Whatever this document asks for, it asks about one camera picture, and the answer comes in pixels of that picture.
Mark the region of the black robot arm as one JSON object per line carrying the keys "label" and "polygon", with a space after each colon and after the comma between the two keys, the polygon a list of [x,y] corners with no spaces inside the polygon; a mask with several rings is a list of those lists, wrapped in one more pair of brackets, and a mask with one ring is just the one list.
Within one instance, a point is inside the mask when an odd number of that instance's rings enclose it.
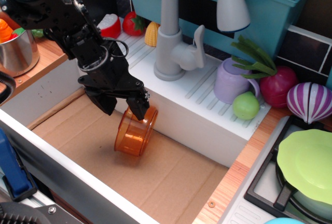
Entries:
{"label": "black robot arm", "polygon": [[42,29],[84,75],[78,82],[89,99],[111,115],[125,99],[138,120],[149,109],[144,84],[129,73],[124,43],[103,37],[85,5],[77,0],[1,0],[1,9],[26,30]]}

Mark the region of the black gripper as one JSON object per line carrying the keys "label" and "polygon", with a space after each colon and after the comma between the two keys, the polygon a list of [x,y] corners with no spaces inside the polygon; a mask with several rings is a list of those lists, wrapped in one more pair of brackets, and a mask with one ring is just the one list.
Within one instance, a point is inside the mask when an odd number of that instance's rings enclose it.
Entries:
{"label": "black gripper", "polygon": [[137,120],[143,120],[150,107],[144,84],[129,73],[126,60],[129,48],[122,41],[104,39],[102,44],[78,57],[79,68],[87,74],[79,82],[91,102],[111,115],[117,98],[126,99]]}

